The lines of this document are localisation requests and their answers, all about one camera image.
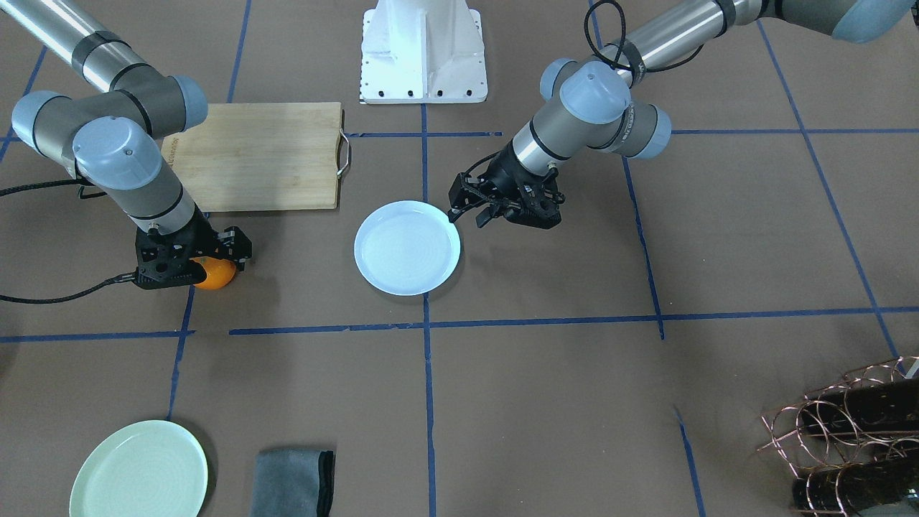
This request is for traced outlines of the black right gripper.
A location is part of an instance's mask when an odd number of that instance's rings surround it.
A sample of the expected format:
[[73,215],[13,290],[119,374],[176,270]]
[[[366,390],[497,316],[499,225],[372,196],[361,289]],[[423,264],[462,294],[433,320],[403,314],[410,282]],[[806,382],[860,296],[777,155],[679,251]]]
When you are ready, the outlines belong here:
[[137,231],[135,285],[144,290],[194,286],[205,278],[197,256],[233,261],[238,272],[252,258],[252,242],[237,226],[217,232],[203,213],[194,213],[187,225],[175,233]]

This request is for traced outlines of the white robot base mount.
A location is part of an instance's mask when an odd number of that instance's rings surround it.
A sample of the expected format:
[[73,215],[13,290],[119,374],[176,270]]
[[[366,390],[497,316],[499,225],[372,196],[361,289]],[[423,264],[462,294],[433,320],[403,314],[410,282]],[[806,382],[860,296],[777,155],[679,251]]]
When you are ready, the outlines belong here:
[[363,13],[361,103],[482,103],[488,93],[482,17],[467,2],[378,1]]

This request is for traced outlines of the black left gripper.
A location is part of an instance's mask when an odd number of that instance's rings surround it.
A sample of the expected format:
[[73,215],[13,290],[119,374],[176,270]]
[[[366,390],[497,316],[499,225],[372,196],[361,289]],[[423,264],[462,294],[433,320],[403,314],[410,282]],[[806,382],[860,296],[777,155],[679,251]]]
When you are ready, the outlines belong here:
[[478,228],[497,218],[515,225],[551,229],[561,222],[560,205],[565,197],[556,182],[557,173],[546,176],[529,172],[520,164],[511,144],[490,161],[478,177],[462,173],[449,189],[447,222],[456,223],[470,210],[482,208],[474,220]]

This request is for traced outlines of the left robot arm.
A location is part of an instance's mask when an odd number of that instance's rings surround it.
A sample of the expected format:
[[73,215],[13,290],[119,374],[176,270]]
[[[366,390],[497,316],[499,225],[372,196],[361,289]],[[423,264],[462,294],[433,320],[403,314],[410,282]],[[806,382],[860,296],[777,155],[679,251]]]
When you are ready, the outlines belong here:
[[763,17],[837,40],[871,42],[889,32],[910,1],[684,1],[604,47],[589,40],[582,61],[558,59],[542,73],[544,106],[502,150],[483,158],[485,172],[457,175],[449,190],[450,222],[478,210],[479,227],[502,218],[550,229],[561,222],[560,168],[593,149],[650,159],[669,143],[672,124],[659,107],[633,98],[648,75],[685,65],[702,47]]

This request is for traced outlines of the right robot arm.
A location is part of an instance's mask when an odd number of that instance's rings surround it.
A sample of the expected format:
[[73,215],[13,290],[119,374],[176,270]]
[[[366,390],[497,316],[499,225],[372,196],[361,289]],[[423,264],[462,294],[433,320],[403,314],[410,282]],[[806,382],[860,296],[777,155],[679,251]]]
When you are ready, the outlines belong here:
[[137,227],[136,268],[103,284],[229,284],[251,257],[250,240],[236,226],[213,229],[157,144],[206,120],[202,88],[158,72],[72,1],[4,1],[2,10],[98,89],[83,99],[30,92],[14,106],[11,127],[64,167],[70,184],[97,187]]

